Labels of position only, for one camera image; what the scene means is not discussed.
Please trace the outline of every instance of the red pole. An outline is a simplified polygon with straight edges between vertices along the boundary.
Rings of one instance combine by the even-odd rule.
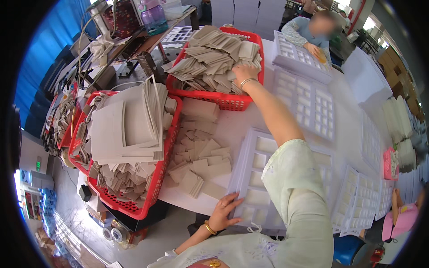
[[[360,5],[360,8],[356,14],[356,18],[354,19],[352,25],[350,26],[349,31],[347,32],[347,35],[351,34],[351,31],[353,30],[354,25],[357,23],[357,20],[359,19],[360,13],[362,12],[363,6],[365,5],[366,0],[362,0],[362,4]]]

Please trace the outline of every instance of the woman's hand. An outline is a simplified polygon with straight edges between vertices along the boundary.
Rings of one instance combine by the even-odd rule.
[[[234,198],[239,196],[239,192],[231,193],[222,197],[216,204],[213,214],[208,220],[208,226],[215,232],[226,229],[227,227],[239,223],[241,218],[227,219],[228,214],[244,201],[244,198],[233,201]]]
[[[258,79],[259,70],[256,69],[256,67],[253,65],[237,65],[232,69],[232,71],[236,74],[237,77],[237,79],[234,80],[234,83],[237,85],[237,87],[241,87],[241,83],[248,78]]]
[[[310,44],[309,42],[303,45],[305,49],[307,49],[313,56],[317,59],[319,58],[320,50],[316,45]]]

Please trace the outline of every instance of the person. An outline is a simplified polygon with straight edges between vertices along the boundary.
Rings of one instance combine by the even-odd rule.
[[[238,87],[244,82],[242,89],[254,100],[279,147],[263,170],[262,182],[287,224],[285,240],[260,233],[221,233],[209,238],[241,221],[227,218],[244,200],[234,200],[239,193],[231,193],[219,200],[206,224],[148,268],[331,267],[332,224],[323,183],[294,115],[257,81],[254,66],[240,65],[232,71]]]
[[[392,210],[383,218],[374,221],[370,229],[362,230],[360,237],[373,244],[383,241],[390,243],[402,233],[410,231],[423,205],[426,188],[427,185],[420,191],[415,203],[405,205],[399,195],[399,189],[394,188]]]
[[[287,41],[304,47],[316,58],[319,58],[319,48],[321,48],[329,66],[332,66],[328,40],[337,24],[334,12],[322,10],[314,14],[311,19],[294,18],[283,26],[281,32]]]
[[[302,0],[301,4],[302,4],[301,15],[306,17],[306,18],[313,17],[313,13],[314,13],[315,9],[317,8],[316,2],[314,2],[313,0]]]
[[[340,15],[345,19],[346,27],[349,28],[350,27],[350,19],[347,18],[346,12],[344,10],[341,10]]]

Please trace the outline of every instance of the silver bangle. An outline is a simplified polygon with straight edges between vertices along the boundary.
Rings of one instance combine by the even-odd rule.
[[[252,81],[252,80],[255,80],[255,81],[258,81],[258,79],[256,79],[256,78],[247,78],[247,79],[245,79],[242,83],[241,83],[241,85],[240,85],[240,89],[241,90],[243,90],[243,86],[244,86],[244,84],[246,84],[247,82],[249,82],[249,81]]]

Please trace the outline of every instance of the blue chair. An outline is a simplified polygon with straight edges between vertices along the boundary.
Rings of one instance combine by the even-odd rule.
[[[354,235],[334,235],[334,261],[342,265],[355,265],[365,256],[368,244]]]

